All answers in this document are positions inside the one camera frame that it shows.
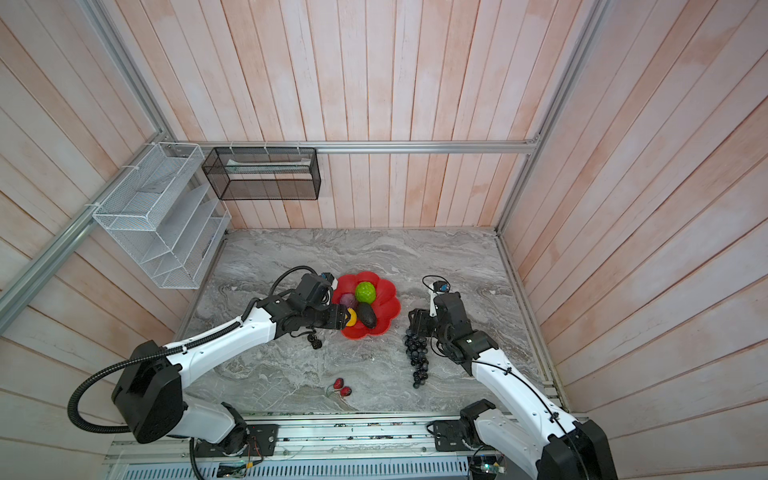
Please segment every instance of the white mesh basket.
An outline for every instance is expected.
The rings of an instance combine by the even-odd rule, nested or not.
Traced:
[[[184,191],[202,160],[198,145],[155,145],[94,214],[161,288],[199,288],[231,218],[208,184]]]
[[[107,230],[157,230],[203,163],[196,144],[157,144],[94,212]]]

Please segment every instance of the marble tabletop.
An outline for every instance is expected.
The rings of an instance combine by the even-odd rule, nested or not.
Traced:
[[[413,367],[403,336],[408,311],[428,308],[421,279],[446,277],[462,299],[472,325],[486,331],[534,384],[538,367],[520,309],[512,294],[490,230],[235,230],[227,243],[185,336],[242,313],[253,296],[265,296],[272,282],[292,266],[308,265],[341,276],[370,270],[391,280],[402,304],[386,334],[349,340],[321,330],[323,348],[306,337],[283,336],[250,349],[201,376],[192,396],[228,402],[243,413],[257,412],[445,412],[482,398],[501,403],[461,366],[431,351],[429,379],[414,389]],[[296,284],[301,273],[281,286]],[[353,394],[342,398],[326,388],[343,377]]]

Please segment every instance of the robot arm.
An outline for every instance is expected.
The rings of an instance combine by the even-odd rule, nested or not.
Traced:
[[[329,273],[317,275],[311,270],[295,289],[275,295],[278,282],[267,298],[251,300],[243,315],[230,322],[162,347],[150,341],[136,348],[131,358],[137,362],[125,367],[112,401],[139,443],[175,435],[206,440],[225,455],[243,451],[248,426],[235,408],[195,399],[183,390],[251,347],[302,327],[310,329],[308,333],[342,329],[350,320],[343,306],[331,304],[336,281]],[[322,346],[314,335],[307,338],[313,348]]]
[[[461,294],[442,279],[430,290],[430,310],[409,315],[411,331],[438,340],[438,349],[487,386],[517,422],[506,419],[488,400],[462,410],[458,449],[490,445],[531,478],[581,480],[617,478],[603,431],[594,422],[581,424],[558,408],[509,361],[485,332],[472,328]],[[436,422],[438,436],[452,429]]]

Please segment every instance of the wooden wall panel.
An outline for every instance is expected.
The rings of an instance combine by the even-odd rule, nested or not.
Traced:
[[[209,55],[211,46],[198,41]],[[75,0],[0,5],[0,290],[154,133]],[[70,394],[139,343],[171,340],[188,303],[158,289],[96,230],[0,339],[4,467],[35,478],[96,475],[111,436],[68,421]],[[91,421],[122,421],[110,401],[118,378],[83,398]],[[55,469],[30,474],[40,454]]]
[[[768,2],[648,2],[635,33],[629,8],[503,237],[620,477],[762,478]]]
[[[532,137],[593,4],[105,0],[174,133],[221,142]],[[249,228],[494,226],[517,159],[322,156],[317,202],[230,207]]]

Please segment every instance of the avocado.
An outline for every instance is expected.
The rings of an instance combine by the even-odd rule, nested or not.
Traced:
[[[370,303],[360,302],[357,306],[357,319],[362,322],[363,325],[372,329],[376,327],[376,314],[373,312],[373,308]]]

